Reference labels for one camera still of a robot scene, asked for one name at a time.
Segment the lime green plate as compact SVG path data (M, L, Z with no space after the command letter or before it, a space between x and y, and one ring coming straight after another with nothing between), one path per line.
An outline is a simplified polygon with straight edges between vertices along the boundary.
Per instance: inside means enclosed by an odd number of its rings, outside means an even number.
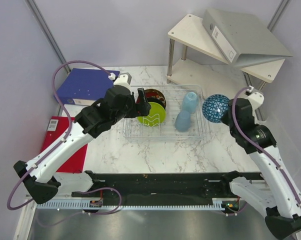
M148 127L162 124L166 119L166 110L158 103L150 102L151 109L148 116L139 116L137 120Z

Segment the blue triangle patterned bowl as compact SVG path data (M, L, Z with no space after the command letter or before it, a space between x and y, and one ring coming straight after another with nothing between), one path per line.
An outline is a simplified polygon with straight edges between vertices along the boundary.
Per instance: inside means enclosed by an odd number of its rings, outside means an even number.
M202 105L203 116L211 123L221 123L228 111L230 99L223 94L213 94L206 98Z

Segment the white wire dish rack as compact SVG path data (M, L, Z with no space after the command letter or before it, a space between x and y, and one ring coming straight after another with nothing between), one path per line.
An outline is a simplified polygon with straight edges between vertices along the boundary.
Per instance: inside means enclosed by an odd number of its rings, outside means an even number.
M211 133L211 126L202 114L204 102L203 90L198 85L144 85L145 90L160 91L166 100L166 107L161 111L153 106L149 117L125 118L123 120L123 136L130 141L200 141ZM197 95L196 111L190 115L190 127L186 131L178 131L175 122L182 110L184 96L188 93Z

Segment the light blue plastic cup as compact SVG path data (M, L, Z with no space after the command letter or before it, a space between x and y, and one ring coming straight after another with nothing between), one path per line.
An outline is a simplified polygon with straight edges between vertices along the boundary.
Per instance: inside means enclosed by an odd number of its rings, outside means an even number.
M187 131L191 126L191 114L186 110L180 111L176 117L174 126L179 132Z

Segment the light blue ceramic mug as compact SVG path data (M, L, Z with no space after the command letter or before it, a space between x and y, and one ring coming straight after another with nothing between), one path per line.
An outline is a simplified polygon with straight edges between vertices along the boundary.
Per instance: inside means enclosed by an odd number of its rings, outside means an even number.
M197 105L198 95L195 92L191 91L184 96L182 100L181 110L193 114L196 111Z

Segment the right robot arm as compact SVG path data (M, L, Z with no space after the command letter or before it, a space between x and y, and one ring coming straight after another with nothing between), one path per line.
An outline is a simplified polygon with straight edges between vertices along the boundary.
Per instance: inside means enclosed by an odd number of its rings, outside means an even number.
M238 171L221 177L220 193L225 197L236 195L246 201L262 215L268 230L278 240L300 232L301 191L289 174L270 130L255 123L249 100L230 100L221 121L229 126L230 135L257 165L271 194L253 186Z

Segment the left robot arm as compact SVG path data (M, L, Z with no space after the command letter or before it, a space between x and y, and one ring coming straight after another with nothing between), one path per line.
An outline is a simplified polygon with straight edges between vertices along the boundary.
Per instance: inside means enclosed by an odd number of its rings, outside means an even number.
M111 129L123 118L146 117L150 113L145 90L138 88L138 99L129 88L114 85L105 96L84 107L64 134L57 138L36 159L17 161L13 168L37 204L51 200L62 185L54 174L74 153Z

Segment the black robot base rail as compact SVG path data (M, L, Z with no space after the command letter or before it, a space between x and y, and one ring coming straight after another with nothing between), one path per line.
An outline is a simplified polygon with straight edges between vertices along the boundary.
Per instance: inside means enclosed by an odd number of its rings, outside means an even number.
M72 197L102 197L107 205L211 204L214 198L236 199L226 187L225 172L92 173L91 193L75 190Z

